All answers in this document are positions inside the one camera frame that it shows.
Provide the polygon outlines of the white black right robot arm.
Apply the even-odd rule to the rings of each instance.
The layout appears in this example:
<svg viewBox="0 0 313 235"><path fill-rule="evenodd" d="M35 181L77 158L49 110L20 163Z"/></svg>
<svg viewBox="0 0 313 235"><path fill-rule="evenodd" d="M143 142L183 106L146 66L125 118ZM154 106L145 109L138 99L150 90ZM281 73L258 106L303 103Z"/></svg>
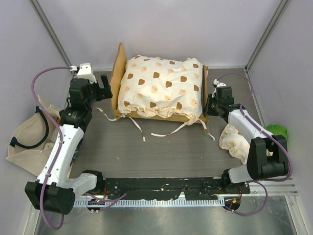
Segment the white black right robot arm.
<svg viewBox="0 0 313 235"><path fill-rule="evenodd" d="M223 172L220 188L224 192L233 193L243 183L283 182L290 178L292 166L286 138L274 135L255 122L241 104L234 102L230 86L216 85L208 96L204 112L224 119L250 144L247 163Z"/></svg>

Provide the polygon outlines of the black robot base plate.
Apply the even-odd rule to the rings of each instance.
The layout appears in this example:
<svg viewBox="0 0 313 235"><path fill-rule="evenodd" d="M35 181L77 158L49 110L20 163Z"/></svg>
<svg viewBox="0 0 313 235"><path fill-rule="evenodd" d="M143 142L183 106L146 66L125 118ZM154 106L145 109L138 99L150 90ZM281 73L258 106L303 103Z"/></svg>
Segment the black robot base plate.
<svg viewBox="0 0 313 235"><path fill-rule="evenodd" d="M125 200L177 200L184 193L187 200L216 199L221 194L249 194L245 183L227 184L221 178L107 178L105 195Z"/></svg>

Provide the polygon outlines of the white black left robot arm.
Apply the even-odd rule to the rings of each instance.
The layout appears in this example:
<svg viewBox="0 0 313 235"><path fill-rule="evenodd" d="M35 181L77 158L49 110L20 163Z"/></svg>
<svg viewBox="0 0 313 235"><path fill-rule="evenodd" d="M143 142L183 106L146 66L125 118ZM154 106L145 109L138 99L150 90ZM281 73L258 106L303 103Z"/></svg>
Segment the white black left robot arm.
<svg viewBox="0 0 313 235"><path fill-rule="evenodd" d="M70 82L67 107L60 112L57 124L56 143L36 181L27 182L24 189L34 208L42 212L67 215L80 196L103 192L105 183L99 171L85 170L72 180L67 177L74 153L92 119L94 104L112 98L107 76L101 75L101 80L103 88L85 78L74 78Z"/></svg>

